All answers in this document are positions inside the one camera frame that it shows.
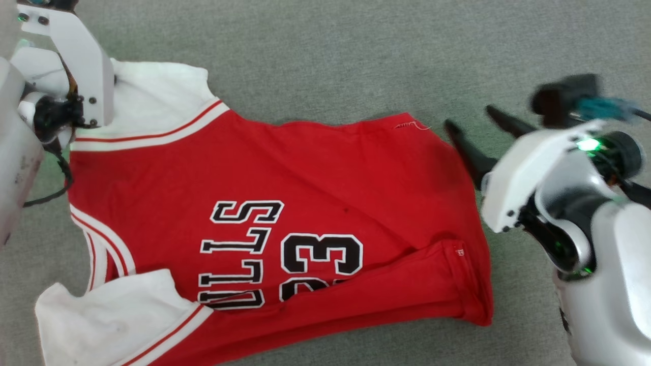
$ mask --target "white armhole trim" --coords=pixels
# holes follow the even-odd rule
[[[83,135],[78,135],[70,145],[74,151],[115,151],[129,148],[151,147],[166,145],[187,136],[194,134],[209,125],[212,121],[230,110],[221,100],[211,100],[201,109],[201,112],[193,119],[181,126],[149,135],[124,135],[124,134],[102,134],[101,128],[98,131],[89,130]]]
[[[102,286],[106,282],[106,273],[108,271],[108,258],[106,247],[101,244],[101,237],[93,232],[84,231],[86,244],[88,244],[88,253],[90,255],[90,279],[86,292]]]
[[[177,344],[194,332],[203,322],[210,317],[213,310],[203,305],[198,305],[188,311],[171,326],[163,335],[142,347],[135,354],[113,366],[145,366],[154,362],[164,353],[174,348]]]
[[[81,227],[82,231],[92,235],[91,238],[95,246],[99,242],[111,254],[120,277],[136,273],[131,251],[129,251],[129,248],[118,234],[73,205],[70,205],[70,215],[72,216],[72,221],[78,227]]]
[[[36,301],[47,366],[149,365],[213,314],[181,298],[169,270],[110,281],[76,298],[60,283]]]

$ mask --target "white plastic casing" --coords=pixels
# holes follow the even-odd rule
[[[520,137],[499,160],[485,182],[482,218],[494,232],[513,228],[519,212],[544,177],[570,149],[577,139],[601,130],[605,121],[592,120],[566,130],[538,130]]]
[[[9,60],[25,80],[39,92],[62,100],[70,92],[70,82],[59,54],[36,47],[19,48]]]
[[[16,109],[24,88],[22,74],[0,57],[0,247],[18,223],[43,160],[40,141]]]
[[[597,267],[575,281],[554,276],[579,366],[651,365],[651,211],[601,206],[592,219]]]

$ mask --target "floor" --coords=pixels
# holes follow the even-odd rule
[[[606,94],[651,109],[647,0],[81,0],[77,14],[110,56],[207,68],[216,95],[244,117],[269,123],[345,124],[408,111],[438,134],[453,118],[500,156],[511,140],[483,107],[497,104],[534,121],[528,95],[540,83],[595,72]],[[4,57],[28,36],[14,15],[14,2],[0,0]],[[626,130],[651,146],[648,126]],[[650,173],[638,181],[651,183]],[[33,196],[61,183],[48,159]],[[486,235],[492,326],[394,324],[230,365],[572,365],[542,250],[519,231]],[[65,199],[24,211],[0,251],[0,365],[41,364],[37,296],[56,281],[81,295],[88,272],[86,244]]]

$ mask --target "jersey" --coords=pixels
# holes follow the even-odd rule
[[[427,256],[412,258],[409,264],[424,275],[432,273]],[[418,290],[423,286],[434,285],[432,291],[448,290],[428,278],[436,277],[400,285],[413,295],[412,300],[427,301],[428,295]],[[391,270],[376,275],[362,274],[357,280],[370,288],[399,282]],[[312,314],[309,317],[312,326],[304,330],[293,329],[292,322],[296,312],[308,319],[311,310],[300,300],[308,296],[296,296],[299,301],[286,302],[282,310],[258,312],[245,318],[231,317],[229,313],[181,298],[168,270],[121,277],[80,298],[71,296],[63,285],[56,283],[39,296],[35,313],[46,366],[159,366],[213,365],[211,361],[245,352],[252,336],[271,345],[281,345],[287,339],[301,339],[306,332],[310,335],[321,333],[323,328],[346,329],[346,319],[339,318],[342,312],[367,314],[356,319],[358,324],[376,324],[385,314],[389,318],[384,321],[390,322],[429,312],[425,304],[393,309],[403,300],[394,298],[391,304],[381,291],[369,292],[367,304],[350,303],[347,300],[357,291],[352,282],[333,287],[332,291],[334,301],[330,310],[317,317]],[[440,307],[439,311],[448,316],[458,314],[453,303]],[[256,326],[260,321],[271,329]],[[227,330],[228,337],[215,337],[215,333],[223,330]]]
[[[219,311],[162,357],[210,365],[422,317],[490,323],[472,183],[411,115],[274,126],[207,87],[188,97],[205,70],[115,70],[116,119],[77,135],[68,196],[90,289],[166,268],[182,298]]]

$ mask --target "red stripe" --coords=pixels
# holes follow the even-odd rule
[[[92,238],[90,235],[86,234],[88,237],[88,241],[90,243],[90,251],[92,253],[92,271],[90,271],[90,288],[89,290],[92,290],[92,287],[95,286],[95,268],[97,267],[97,256],[95,254],[95,244],[92,242]]]
[[[96,137],[78,137],[78,138],[75,139],[75,141],[88,141],[88,142],[99,142],[99,143],[119,143],[119,142],[122,142],[122,141],[152,139],[152,138],[155,138],[155,137],[169,136],[171,134],[175,134],[176,132],[179,132],[180,130],[183,130],[184,128],[187,128],[187,127],[195,124],[198,120],[201,119],[201,117],[205,116],[208,112],[210,112],[214,107],[217,107],[220,103],[221,103],[221,100],[216,101],[214,104],[212,104],[210,107],[208,107],[208,109],[206,109],[200,115],[198,115],[197,118],[191,120],[190,122],[184,124],[183,126],[177,128],[175,130],[172,130],[170,132],[165,132],[164,134],[121,137],[121,138],[117,138],[117,139],[98,139]]]
[[[195,316],[197,316],[197,314],[199,313],[199,311],[201,311],[202,308],[203,308],[203,305],[199,305],[199,306],[197,306],[197,309],[192,313],[192,315],[190,315],[190,316],[189,316],[189,317],[188,317],[188,318],[187,318],[183,323],[181,323],[181,325],[179,325],[178,327],[176,327],[176,329],[175,329],[172,333],[166,335],[163,339],[161,339],[160,341],[154,343],[153,346],[147,348],[143,353],[139,354],[138,356],[136,356],[135,358],[133,358],[131,361],[129,361],[129,362],[123,364],[122,366],[133,365],[134,362],[136,362],[136,361],[138,361],[139,359],[145,357],[149,352],[151,352],[151,351],[153,351],[154,349],[156,349],[156,347],[160,346],[160,345],[161,345],[163,342],[165,342],[167,339],[169,339],[170,337],[172,337],[174,334],[177,334],[181,329],[183,329],[184,326],[187,325],[187,323],[189,323],[189,322],[190,322],[190,321],[191,321]]]
[[[120,259],[120,265],[122,265],[122,269],[124,270],[124,275],[128,275],[128,274],[129,274],[129,271],[127,270],[126,262],[124,262],[124,257],[122,256],[122,253],[121,253],[120,250],[117,248],[117,246],[115,246],[115,243],[113,243],[113,242],[111,241],[111,239],[109,239],[106,235],[104,235],[104,233],[102,233],[102,232],[99,231],[98,229],[95,229],[94,227],[90,226],[86,221],[83,221],[82,219],[80,219],[80,218],[78,218],[77,216],[75,216],[75,214],[71,213],[70,215],[71,215],[74,219],[76,219],[77,221],[79,221],[80,223],[84,224],[84,226],[86,226],[86,227],[88,227],[89,229],[93,230],[97,235],[101,236],[102,238],[104,238],[104,240],[106,240],[107,243],[109,243],[109,245],[110,245],[110,246],[115,250],[115,253],[117,253],[118,258]]]

